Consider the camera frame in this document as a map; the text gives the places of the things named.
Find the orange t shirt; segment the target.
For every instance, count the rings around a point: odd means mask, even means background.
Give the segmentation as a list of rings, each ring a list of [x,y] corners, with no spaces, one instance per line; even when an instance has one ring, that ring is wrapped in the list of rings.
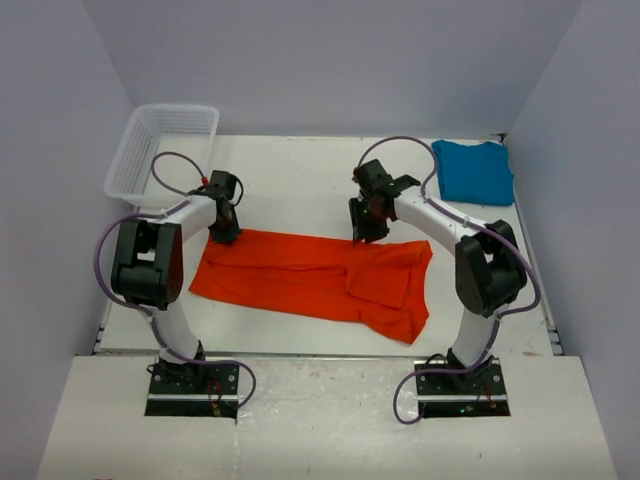
[[[210,300],[358,323],[411,345],[425,327],[429,242],[353,244],[245,230],[231,245],[206,244],[190,285]]]

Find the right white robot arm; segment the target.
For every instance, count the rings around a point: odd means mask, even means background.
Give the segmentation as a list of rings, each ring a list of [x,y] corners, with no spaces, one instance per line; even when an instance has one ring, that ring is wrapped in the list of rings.
[[[411,225],[454,257],[454,286],[463,306],[447,365],[437,369],[456,392],[467,393],[482,379],[506,307],[527,284],[527,262],[511,226],[486,223],[433,197],[409,175],[394,179],[378,160],[354,169],[359,194],[349,200],[353,241],[367,244],[385,238],[388,223]]]

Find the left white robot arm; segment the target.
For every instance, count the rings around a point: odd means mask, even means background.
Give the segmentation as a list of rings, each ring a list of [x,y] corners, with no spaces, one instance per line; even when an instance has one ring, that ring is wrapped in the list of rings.
[[[243,192],[238,177],[215,170],[205,185],[170,209],[129,215],[104,232],[118,234],[110,284],[101,287],[113,302],[141,313],[160,346],[160,359],[175,365],[172,380],[187,393],[206,385],[210,363],[180,301],[183,244],[201,231],[215,243],[233,244],[242,233],[235,194]]]

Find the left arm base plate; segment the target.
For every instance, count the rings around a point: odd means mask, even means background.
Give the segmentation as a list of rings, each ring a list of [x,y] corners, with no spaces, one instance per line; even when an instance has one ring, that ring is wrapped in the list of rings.
[[[172,364],[162,359],[147,367],[147,417],[227,418],[239,410],[239,367]]]

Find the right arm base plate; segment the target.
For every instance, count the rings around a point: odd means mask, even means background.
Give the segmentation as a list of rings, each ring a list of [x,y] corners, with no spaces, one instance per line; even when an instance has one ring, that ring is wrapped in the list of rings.
[[[419,374],[419,414],[424,419],[509,417],[506,385],[498,360],[466,375]]]

